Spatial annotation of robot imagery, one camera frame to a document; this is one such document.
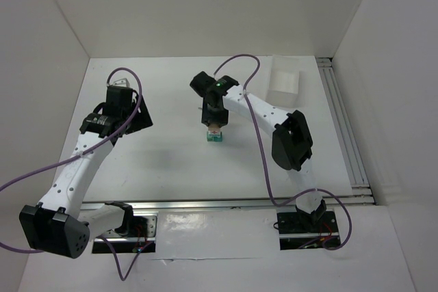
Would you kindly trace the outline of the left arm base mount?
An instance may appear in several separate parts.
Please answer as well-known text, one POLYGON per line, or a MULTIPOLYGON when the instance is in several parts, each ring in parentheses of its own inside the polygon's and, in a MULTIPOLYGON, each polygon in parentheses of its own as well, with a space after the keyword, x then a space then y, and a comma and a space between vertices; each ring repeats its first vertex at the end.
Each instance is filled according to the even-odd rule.
POLYGON ((110 247, 100 238, 102 235, 118 254, 155 252, 158 217, 156 213, 134 213, 133 223, 127 232, 120 232, 123 213, 101 213, 93 215, 88 224, 93 254, 110 254, 110 247))

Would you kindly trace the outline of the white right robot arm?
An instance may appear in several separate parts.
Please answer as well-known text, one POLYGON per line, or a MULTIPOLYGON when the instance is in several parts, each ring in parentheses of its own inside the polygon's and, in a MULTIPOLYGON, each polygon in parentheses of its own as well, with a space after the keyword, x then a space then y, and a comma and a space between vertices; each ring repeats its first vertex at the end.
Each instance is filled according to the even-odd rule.
POLYGON ((303 224, 316 225, 326 211, 326 204, 316 190, 311 156, 313 140, 305 115, 289 113, 260 98, 245 94, 244 88, 229 76, 216 80, 198 73, 190 87, 203 99, 201 123, 207 127, 207 141, 222 141, 221 128, 229 122, 229 112, 257 124, 257 130, 271 138, 271 156, 284 169, 300 192, 296 210, 303 224))

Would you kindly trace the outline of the light green wood block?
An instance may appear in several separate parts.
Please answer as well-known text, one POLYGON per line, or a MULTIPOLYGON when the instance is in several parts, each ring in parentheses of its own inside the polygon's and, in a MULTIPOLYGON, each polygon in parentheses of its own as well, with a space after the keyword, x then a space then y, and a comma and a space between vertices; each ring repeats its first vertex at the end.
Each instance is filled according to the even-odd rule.
POLYGON ((217 135, 215 133, 207 132, 207 141, 216 142, 217 135))

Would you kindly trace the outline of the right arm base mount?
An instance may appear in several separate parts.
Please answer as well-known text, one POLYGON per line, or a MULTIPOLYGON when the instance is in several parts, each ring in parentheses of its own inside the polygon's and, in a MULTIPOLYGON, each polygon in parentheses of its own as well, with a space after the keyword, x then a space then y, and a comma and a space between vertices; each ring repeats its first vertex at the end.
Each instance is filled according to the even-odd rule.
POLYGON ((297 212, 277 213, 276 217, 272 226, 279 233, 281 250, 336 248, 341 244, 334 211, 326 212, 311 228, 300 222, 297 212))

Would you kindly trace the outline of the dark green wood block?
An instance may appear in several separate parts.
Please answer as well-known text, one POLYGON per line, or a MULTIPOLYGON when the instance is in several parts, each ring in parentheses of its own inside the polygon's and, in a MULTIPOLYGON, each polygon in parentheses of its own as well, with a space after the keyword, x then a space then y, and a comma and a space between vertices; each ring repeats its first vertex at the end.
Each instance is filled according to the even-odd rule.
POLYGON ((214 142, 222 142, 222 141, 223 141, 222 133, 215 134, 215 135, 213 136, 213 141, 214 141, 214 142))

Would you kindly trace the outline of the white plastic bin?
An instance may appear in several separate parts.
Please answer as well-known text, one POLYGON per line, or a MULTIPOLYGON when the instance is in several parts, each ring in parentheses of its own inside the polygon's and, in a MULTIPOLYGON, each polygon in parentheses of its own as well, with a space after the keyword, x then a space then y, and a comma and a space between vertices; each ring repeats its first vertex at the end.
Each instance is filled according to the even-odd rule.
POLYGON ((273 55, 266 102, 275 107, 293 108, 299 93, 300 63, 295 57, 273 55))

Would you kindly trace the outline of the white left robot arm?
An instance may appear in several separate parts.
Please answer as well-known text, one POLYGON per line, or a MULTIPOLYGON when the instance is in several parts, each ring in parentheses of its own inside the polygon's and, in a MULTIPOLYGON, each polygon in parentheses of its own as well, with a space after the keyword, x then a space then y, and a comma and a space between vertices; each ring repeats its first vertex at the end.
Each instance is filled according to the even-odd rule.
POLYGON ((127 203, 106 202, 89 215, 81 215, 80 209, 94 176, 118 139, 152 124, 137 91, 126 86, 107 87, 105 101, 81 124, 71 162, 37 205, 26 205, 19 214, 30 248, 77 258, 89 241, 109 230, 121 236, 134 231, 140 220, 127 203))

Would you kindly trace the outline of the tan wood block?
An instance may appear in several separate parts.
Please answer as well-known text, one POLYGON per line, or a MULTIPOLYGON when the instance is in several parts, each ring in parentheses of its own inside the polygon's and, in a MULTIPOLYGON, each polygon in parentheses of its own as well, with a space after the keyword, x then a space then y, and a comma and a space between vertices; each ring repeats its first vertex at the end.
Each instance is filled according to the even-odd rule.
POLYGON ((217 123, 211 123, 211 124, 208 126, 208 130, 213 130, 213 129, 220 129, 220 125, 217 124, 217 123))

